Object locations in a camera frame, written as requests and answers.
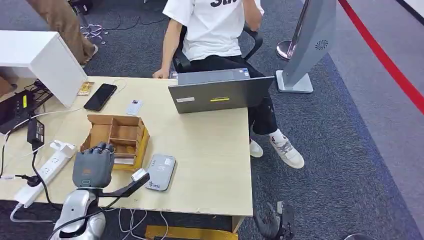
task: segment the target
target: white t-shirt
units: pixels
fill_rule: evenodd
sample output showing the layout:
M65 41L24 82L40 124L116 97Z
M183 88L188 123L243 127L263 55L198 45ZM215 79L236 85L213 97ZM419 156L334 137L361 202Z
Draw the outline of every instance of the white t-shirt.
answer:
M262 15L261 0L254 0ZM245 25L242 0L168 0L163 14L187 27L182 52L188 60L241 55Z

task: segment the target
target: black smartphone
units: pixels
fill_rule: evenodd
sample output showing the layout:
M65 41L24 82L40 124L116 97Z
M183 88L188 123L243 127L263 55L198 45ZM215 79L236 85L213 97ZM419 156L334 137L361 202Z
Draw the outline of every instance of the black smartphone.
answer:
M84 105L84 108L87 110L99 112L102 110L106 102L112 97L116 90L117 86L103 83Z

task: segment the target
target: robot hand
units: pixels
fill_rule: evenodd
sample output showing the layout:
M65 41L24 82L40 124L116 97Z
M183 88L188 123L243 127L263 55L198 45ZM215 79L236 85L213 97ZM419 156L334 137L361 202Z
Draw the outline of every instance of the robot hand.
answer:
M77 188L105 188L112 180L115 163L113 145L100 142L94 148L76 154L72 180Z

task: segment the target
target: power strip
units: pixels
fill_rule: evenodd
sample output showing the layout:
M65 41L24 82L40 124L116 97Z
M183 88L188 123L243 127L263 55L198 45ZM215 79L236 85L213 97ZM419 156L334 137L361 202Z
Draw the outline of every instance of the power strip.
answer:
M66 163L74 156L77 148L70 144L58 140L53 141L50 147L56 149L56 152L37 169L41 178L48 186L52 179L60 172ZM43 185L29 186L25 184L14 196L14 199L28 208L37 199L38 195L44 191Z

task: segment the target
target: white sneaker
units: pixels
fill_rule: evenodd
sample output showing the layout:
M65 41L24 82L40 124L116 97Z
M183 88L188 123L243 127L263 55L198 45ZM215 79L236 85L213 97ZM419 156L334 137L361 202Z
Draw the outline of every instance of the white sneaker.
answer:
M99 47L96 44L93 44L93 45L94 45L94 52L91 57L93 57L99 51Z
M283 141L275 142L274 138L271 137L269 141L278 153L279 157L290 167L294 169L301 169L305 165L304 158L302 155L292 146L289 139L283 136Z
M264 150L262 150L262 147L259 146L259 144L253 140L251 140L249 148L250 155L254 158L260 158L264 155Z
M93 58L93 56L99 51L99 47L96 45L96 44L93 44L94 45L94 52L93 52L93 55L91 55L91 57L90 57L90 59L87 59L87 61L86 61L86 63L85 64L81 64L81 67L82 68L85 68L86 67L86 65L87 65L87 63Z

